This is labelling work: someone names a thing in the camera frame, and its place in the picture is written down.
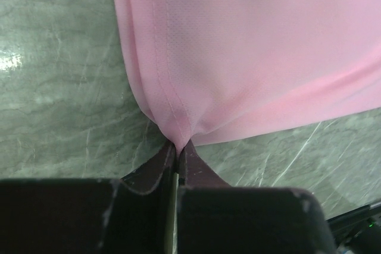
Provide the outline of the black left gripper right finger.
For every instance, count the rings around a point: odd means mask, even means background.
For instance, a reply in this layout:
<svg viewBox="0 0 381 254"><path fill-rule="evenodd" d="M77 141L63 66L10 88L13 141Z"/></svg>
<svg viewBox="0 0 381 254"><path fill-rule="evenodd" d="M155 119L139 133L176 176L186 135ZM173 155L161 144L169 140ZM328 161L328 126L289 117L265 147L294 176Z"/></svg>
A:
<svg viewBox="0 0 381 254"><path fill-rule="evenodd" d="M233 187L197 154L178 160L179 253L335 253L322 208L310 192L289 187Z"/></svg>

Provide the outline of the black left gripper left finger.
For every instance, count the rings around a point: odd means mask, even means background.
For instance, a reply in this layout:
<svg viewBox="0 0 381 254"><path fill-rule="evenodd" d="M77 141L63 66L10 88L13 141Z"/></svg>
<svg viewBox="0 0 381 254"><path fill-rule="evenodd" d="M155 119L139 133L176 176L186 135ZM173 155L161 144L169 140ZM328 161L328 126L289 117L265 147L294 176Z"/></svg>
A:
<svg viewBox="0 0 381 254"><path fill-rule="evenodd" d="M2 253L171 253L176 148L122 178L1 180Z"/></svg>

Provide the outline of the pink t-shirt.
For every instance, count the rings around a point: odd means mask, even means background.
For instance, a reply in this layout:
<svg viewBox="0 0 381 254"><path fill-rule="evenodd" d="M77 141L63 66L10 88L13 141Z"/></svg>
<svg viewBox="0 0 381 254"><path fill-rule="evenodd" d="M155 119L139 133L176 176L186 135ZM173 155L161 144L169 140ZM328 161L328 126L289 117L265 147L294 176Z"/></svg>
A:
<svg viewBox="0 0 381 254"><path fill-rule="evenodd" d="M177 150L380 106L380 0L114 0L128 81Z"/></svg>

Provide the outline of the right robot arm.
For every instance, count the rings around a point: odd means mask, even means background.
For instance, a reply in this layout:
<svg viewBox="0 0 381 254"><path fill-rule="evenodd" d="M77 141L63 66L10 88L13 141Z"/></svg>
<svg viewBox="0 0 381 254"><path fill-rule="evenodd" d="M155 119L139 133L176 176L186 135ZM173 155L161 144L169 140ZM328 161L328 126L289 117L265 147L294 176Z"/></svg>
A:
<svg viewBox="0 0 381 254"><path fill-rule="evenodd" d="M327 220L337 253L380 253L380 200Z"/></svg>

